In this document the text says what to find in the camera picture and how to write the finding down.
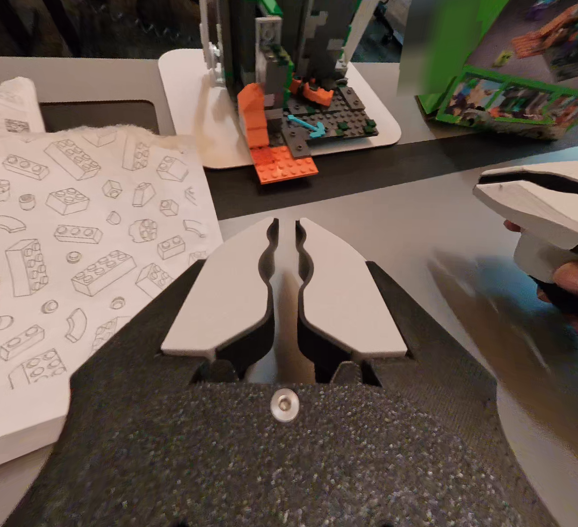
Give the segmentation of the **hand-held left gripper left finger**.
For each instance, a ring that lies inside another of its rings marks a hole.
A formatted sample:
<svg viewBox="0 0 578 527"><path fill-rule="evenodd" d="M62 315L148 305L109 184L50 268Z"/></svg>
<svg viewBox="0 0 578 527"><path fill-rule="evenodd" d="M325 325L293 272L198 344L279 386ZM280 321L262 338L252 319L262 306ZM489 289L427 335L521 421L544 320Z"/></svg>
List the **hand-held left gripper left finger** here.
<svg viewBox="0 0 578 527"><path fill-rule="evenodd" d="M225 360L243 378L271 350L278 231L278 219L266 218L208 256L161 345L164 354Z"/></svg>

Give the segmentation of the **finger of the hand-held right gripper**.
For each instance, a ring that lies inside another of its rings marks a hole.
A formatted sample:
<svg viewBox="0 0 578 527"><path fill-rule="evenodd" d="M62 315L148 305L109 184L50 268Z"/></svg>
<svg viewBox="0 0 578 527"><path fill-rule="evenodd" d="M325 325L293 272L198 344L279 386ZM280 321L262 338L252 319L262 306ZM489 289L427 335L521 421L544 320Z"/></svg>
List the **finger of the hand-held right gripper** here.
<svg viewBox="0 0 578 527"><path fill-rule="evenodd" d="M577 162L543 162L490 169L482 172L479 184L528 181L534 184L577 184Z"/></svg>
<svg viewBox="0 0 578 527"><path fill-rule="evenodd" d="M577 261L577 196L528 181L477 184L473 195L521 228L516 265L532 278L553 284L561 266Z"/></svg>

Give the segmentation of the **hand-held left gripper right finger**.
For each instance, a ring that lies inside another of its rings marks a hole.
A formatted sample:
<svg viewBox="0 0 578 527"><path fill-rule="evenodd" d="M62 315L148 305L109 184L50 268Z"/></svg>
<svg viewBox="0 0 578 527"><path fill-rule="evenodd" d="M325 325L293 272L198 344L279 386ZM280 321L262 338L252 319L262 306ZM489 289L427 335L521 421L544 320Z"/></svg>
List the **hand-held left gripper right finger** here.
<svg viewBox="0 0 578 527"><path fill-rule="evenodd" d="M367 372L371 359L408 356L408 346L375 277L379 266L316 224L295 222L302 285L297 339L314 366L317 383L329 383L341 364Z"/></svg>

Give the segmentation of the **torn printed paper bag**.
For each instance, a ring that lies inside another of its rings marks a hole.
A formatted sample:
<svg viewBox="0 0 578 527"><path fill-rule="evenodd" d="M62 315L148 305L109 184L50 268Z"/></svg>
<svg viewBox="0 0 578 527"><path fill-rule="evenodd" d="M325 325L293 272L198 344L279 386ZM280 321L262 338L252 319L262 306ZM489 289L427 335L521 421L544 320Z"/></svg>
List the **torn printed paper bag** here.
<svg viewBox="0 0 578 527"><path fill-rule="evenodd" d="M1 83L1 463L56 441L68 381L222 236L188 136L49 133Z"/></svg>

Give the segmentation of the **blue lego pickaxe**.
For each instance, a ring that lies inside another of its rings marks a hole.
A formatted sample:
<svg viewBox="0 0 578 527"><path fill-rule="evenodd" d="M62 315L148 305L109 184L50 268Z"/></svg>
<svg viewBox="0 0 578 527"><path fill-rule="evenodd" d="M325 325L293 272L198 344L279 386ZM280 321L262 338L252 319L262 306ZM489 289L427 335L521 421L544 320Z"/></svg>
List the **blue lego pickaxe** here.
<svg viewBox="0 0 578 527"><path fill-rule="evenodd" d="M294 116L293 114L289 114L287 116L287 120L292 125L307 129L311 139L323 138L326 134L325 125L321 121L317 121L315 124L310 124L307 121Z"/></svg>

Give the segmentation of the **grey green lego building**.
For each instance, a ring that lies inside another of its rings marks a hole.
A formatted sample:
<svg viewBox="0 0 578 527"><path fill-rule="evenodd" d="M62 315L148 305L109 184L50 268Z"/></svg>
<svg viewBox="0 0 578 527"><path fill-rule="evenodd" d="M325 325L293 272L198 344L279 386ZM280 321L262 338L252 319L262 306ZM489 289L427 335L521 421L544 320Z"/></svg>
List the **grey green lego building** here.
<svg viewBox="0 0 578 527"><path fill-rule="evenodd" d="M217 44L207 67L234 104L261 185L318 174L315 145L372 138L378 125L346 77L343 49L361 0L215 0ZM293 76L334 90L329 108L289 91ZM326 128L323 138L287 116Z"/></svg>

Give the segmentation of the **green lego box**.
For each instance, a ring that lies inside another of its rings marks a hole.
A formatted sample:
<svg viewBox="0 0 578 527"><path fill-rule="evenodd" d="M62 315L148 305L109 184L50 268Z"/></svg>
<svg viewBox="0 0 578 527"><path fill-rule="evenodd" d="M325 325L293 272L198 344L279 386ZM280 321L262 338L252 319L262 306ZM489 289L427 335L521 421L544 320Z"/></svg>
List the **green lego box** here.
<svg viewBox="0 0 578 527"><path fill-rule="evenodd" d="M431 119L559 139L577 125L577 0L412 0L402 83Z"/></svg>

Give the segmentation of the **person's right hand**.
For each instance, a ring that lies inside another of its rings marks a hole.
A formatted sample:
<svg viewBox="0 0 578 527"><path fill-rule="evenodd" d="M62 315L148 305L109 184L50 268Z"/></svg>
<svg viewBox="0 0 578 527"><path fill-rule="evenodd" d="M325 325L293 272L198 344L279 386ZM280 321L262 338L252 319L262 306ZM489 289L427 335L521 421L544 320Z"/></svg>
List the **person's right hand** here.
<svg viewBox="0 0 578 527"><path fill-rule="evenodd" d="M521 227L518 225L510 222L509 220L505 220L503 222L504 227L509 230L510 232L521 232ZM577 262L568 262L561 267L559 267L554 275L554 283L558 285L560 288L565 290L568 293L571 293L574 296L577 296ZM536 295L539 300L542 302L552 304L551 300L547 296L547 294L537 286ZM566 322L572 327L572 329L577 334L577 314L564 314Z"/></svg>

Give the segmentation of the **white book stand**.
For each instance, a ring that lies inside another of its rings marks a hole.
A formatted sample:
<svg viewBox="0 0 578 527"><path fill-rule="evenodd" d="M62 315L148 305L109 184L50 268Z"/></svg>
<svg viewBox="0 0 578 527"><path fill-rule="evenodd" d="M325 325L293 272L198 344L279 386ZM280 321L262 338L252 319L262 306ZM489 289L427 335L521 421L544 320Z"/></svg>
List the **white book stand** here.
<svg viewBox="0 0 578 527"><path fill-rule="evenodd" d="M351 22L343 49L346 77L378 125L372 138L323 142L312 148L316 155L392 146L401 139L401 127L358 71L350 64L359 40L378 0L361 0ZM234 104L226 89L216 83L207 67L205 42L217 44L216 1L199 0L201 49L182 48L161 56L158 68L175 132L192 136L194 148L204 167L228 169L253 165L242 137Z"/></svg>

